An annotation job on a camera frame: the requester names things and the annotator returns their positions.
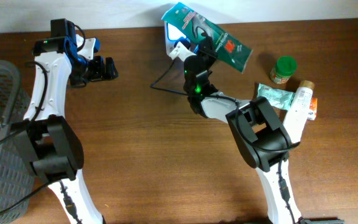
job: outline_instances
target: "green light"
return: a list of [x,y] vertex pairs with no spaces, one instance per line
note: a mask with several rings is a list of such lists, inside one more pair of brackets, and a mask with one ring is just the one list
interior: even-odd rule
[[201,93],[201,86],[197,85],[196,89],[194,90],[197,94]]

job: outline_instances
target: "teal packet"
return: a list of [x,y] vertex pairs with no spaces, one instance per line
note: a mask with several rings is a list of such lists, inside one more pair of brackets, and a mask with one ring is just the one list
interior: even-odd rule
[[210,36],[218,59],[244,71],[252,50],[196,11],[179,2],[161,19],[178,28],[194,44],[199,44],[206,35]]
[[258,96],[264,96],[270,105],[278,109],[289,110],[291,108],[291,102],[295,96],[295,93],[274,89],[270,86],[259,83]]

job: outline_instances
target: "wooden table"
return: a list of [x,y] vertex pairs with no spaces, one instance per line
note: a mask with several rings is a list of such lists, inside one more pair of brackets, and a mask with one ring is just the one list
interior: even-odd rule
[[[308,218],[358,223],[358,19],[223,25],[254,50],[244,74],[217,63],[211,82],[226,95],[254,97],[256,83],[296,91],[316,84],[318,117],[291,153],[295,201]],[[256,171],[242,159],[229,126],[195,115],[186,98],[149,88],[167,69],[163,28],[87,30],[112,56],[120,77],[68,90],[66,118],[85,151],[84,177],[107,223],[217,223],[267,216]],[[31,48],[48,32],[0,34],[0,59],[16,64],[31,94]],[[291,55],[298,70],[287,85],[268,73]],[[183,75],[160,86],[181,90]],[[68,223],[44,190],[15,223]]]

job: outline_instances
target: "jar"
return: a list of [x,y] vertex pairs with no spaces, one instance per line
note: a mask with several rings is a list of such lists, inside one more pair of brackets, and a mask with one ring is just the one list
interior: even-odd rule
[[296,60],[293,57],[280,57],[276,66],[270,72],[270,79],[276,84],[284,84],[295,73],[296,68]]

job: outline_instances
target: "light blue wrapper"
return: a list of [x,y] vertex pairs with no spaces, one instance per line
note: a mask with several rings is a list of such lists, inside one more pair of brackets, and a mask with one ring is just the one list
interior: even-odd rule
[[264,96],[268,100],[270,105],[278,109],[289,110],[295,93],[285,90],[274,89],[270,86],[259,83],[258,96]]

